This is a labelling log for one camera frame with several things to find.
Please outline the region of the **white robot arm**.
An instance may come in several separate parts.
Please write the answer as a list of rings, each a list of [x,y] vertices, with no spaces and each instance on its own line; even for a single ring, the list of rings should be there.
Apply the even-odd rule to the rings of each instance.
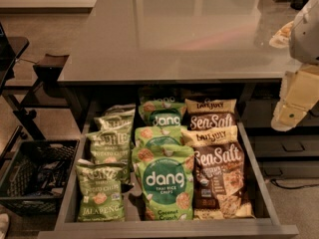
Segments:
[[[319,0],[308,0],[295,19],[270,39],[275,48],[289,48],[290,56],[301,62],[295,72],[281,81],[271,127],[288,131],[296,127],[319,102]]]

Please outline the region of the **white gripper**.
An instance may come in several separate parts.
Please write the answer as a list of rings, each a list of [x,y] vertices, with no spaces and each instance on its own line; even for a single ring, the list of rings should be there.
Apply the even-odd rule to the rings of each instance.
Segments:
[[[273,48],[289,46],[293,22],[281,27],[269,40]],[[319,102],[319,66],[304,64],[296,72],[286,72],[281,81],[271,127],[278,131],[295,128]]]

